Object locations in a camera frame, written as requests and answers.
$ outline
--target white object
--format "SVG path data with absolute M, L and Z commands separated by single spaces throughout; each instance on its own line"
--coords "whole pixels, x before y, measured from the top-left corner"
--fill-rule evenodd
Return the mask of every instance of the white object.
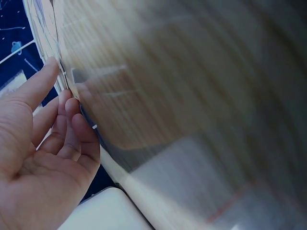
M 107 188 L 79 205 L 59 230 L 150 230 L 133 203 L 118 188 Z

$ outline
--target dark blue background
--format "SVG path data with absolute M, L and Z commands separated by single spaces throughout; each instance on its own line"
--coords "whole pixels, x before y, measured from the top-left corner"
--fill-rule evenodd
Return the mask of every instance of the dark blue background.
M 24 29 L 10 29 L 14 27 L 25 27 Z M 0 60 L 11 54 L 12 42 L 21 42 L 22 46 L 33 40 L 31 28 L 24 11 L 22 0 L 0 0 Z M 21 55 L 15 54 L 0 65 L 0 86 L 23 70 L 26 78 L 33 76 L 36 71 L 30 67 L 25 60 L 37 70 L 43 67 L 35 43 L 22 50 Z M 48 94 L 43 101 L 43 106 L 57 96 L 55 89 Z M 84 199 L 96 194 L 102 189 L 114 186 L 114 183 L 100 166 L 98 173 L 92 182 Z

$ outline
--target white line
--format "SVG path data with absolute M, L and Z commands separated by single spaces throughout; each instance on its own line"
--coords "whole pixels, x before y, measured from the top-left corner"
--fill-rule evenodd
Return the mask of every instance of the white line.
M 19 49 L 15 50 L 14 52 L 12 52 L 10 55 L 8 55 L 7 57 L 5 57 L 2 61 L 0 61 L 0 65 L 5 62 L 7 59 L 9 59 L 10 57 L 14 56 L 15 54 L 17 54 L 19 51 L 21 51 L 22 49 L 26 48 L 27 46 L 31 45 L 32 43 L 34 43 L 34 40 L 32 40 L 31 42 L 25 44 L 24 46 L 20 47 Z
M 0 31 L 1 31 L 1 30 L 16 30 L 16 29 L 22 29 L 22 30 L 24 30 L 25 27 L 17 26 L 17 27 L 4 28 L 4 29 L 1 29 L 1 28 L 0 28 Z
M 24 61 L 25 61 L 32 69 L 34 69 L 36 72 L 38 72 L 38 70 L 37 70 L 34 66 L 32 66 L 32 64 L 31 64 L 27 59 L 24 59 Z

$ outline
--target transparent plastic film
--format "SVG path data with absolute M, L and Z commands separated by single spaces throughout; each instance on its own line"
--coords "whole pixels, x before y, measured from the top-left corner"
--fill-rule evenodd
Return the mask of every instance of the transparent plastic film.
M 53 1 L 101 162 L 156 229 L 307 228 L 304 6 Z

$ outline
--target hand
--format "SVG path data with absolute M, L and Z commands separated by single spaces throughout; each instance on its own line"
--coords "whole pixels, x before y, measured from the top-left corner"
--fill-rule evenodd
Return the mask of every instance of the hand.
M 99 168 L 98 139 L 70 91 L 33 117 L 58 71 L 50 58 L 40 72 L 0 101 L 0 229 L 57 229 Z

